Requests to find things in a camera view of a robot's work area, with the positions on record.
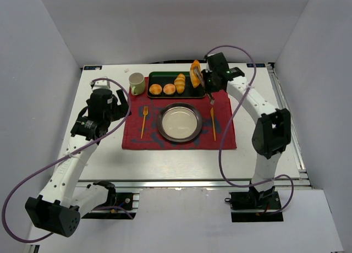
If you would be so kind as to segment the large striped croissant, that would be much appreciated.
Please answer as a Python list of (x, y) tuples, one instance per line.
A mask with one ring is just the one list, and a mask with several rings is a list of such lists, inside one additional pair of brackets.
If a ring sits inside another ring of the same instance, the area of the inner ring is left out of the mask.
[(198, 60), (194, 60), (190, 67), (190, 80), (193, 88), (197, 88), (200, 85), (200, 81), (197, 76), (193, 73), (193, 69), (198, 67), (201, 70), (200, 63)]

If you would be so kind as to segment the steel tongs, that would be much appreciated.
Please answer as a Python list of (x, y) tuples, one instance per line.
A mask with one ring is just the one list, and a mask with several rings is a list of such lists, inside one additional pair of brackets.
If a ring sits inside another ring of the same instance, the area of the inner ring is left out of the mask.
[(201, 70), (198, 68), (198, 67), (195, 67), (193, 69), (193, 73), (197, 76), (197, 78), (199, 79), (200, 81), (200, 84), (201, 86), (203, 87), (204, 91), (205, 91), (205, 94), (207, 95), (208, 99), (209, 99), (209, 102), (211, 105), (214, 104), (215, 102), (215, 99), (214, 97), (211, 95), (211, 93), (206, 89), (206, 85), (205, 85), (205, 81), (204, 81), (204, 78), (203, 78), (203, 75), (202, 75), (202, 72)]

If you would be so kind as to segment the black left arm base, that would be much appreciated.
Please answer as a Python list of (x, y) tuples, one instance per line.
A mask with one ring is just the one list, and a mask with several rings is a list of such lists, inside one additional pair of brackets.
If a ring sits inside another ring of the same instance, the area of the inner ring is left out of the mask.
[(132, 220), (139, 206), (139, 193), (118, 192), (115, 204), (106, 210), (95, 210), (83, 216), (83, 219)]

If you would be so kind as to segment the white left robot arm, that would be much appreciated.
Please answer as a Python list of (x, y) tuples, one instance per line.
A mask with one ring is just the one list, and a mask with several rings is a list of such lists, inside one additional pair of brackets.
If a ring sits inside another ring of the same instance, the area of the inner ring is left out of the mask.
[(93, 152), (98, 138), (108, 132), (111, 122), (124, 118), (128, 102), (122, 89), (93, 89), (71, 130), (66, 155), (37, 198), (28, 198), (25, 209), (35, 227), (70, 237), (80, 219), (96, 207), (114, 206), (116, 190), (108, 181), (96, 181), (75, 196), (76, 184)]

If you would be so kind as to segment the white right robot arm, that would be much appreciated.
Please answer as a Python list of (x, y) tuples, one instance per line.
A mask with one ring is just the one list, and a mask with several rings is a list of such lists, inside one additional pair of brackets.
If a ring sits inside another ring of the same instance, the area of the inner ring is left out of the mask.
[(225, 91), (236, 99), (253, 119), (255, 129), (252, 145), (257, 153), (254, 175), (249, 189), (265, 197), (274, 192), (277, 164), (291, 142), (291, 115), (265, 100), (247, 80), (242, 70), (230, 68), (222, 52), (206, 55), (207, 68), (202, 74), (202, 85), (210, 98), (218, 91)]

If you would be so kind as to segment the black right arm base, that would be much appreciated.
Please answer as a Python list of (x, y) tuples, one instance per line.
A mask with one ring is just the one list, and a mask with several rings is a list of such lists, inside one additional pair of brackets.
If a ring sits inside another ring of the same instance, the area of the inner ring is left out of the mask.
[(233, 223), (283, 222), (281, 201), (278, 192), (258, 203), (249, 192), (230, 192), (224, 202), (230, 206)]

